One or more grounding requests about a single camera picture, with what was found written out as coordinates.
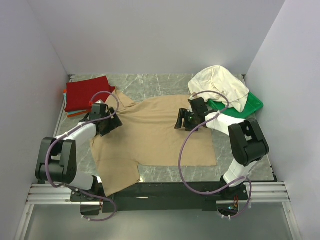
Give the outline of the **beige t shirt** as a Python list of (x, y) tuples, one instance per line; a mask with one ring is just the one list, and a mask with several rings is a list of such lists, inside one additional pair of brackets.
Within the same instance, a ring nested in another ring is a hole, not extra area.
[(138, 165), (177, 166), (184, 129), (175, 129), (179, 109), (189, 107), (188, 95), (167, 95), (134, 102), (117, 89), (106, 104), (119, 107), (122, 126), (90, 141), (96, 170), (106, 196), (140, 181)]

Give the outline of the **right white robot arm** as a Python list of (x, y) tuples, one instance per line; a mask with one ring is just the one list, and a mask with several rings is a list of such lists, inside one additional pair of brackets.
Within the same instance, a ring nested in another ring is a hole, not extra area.
[[(250, 170), (269, 153), (267, 140), (254, 118), (242, 119), (223, 114), (223, 111), (208, 110), (203, 98), (188, 100), (191, 110), (180, 108), (175, 129), (185, 128), (190, 133), (184, 140), (178, 157), (178, 171), (184, 186), (203, 196), (220, 193), (224, 197), (233, 197), (240, 193)], [(192, 188), (184, 179), (181, 170), (182, 156), (187, 141), (199, 128), (206, 127), (229, 136), (233, 160), (220, 178), (221, 187), (214, 191), (201, 192)]]

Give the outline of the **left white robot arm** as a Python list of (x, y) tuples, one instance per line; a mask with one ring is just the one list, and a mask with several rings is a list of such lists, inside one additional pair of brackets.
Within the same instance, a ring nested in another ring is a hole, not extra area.
[(41, 141), (35, 177), (43, 182), (52, 181), (56, 186), (68, 186), (75, 192), (84, 191), (91, 198), (100, 194), (102, 184), (98, 178), (78, 169), (77, 147), (96, 136), (103, 137), (122, 125), (116, 109), (104, 103), (93, 104), (91, 112), (76, 127)]

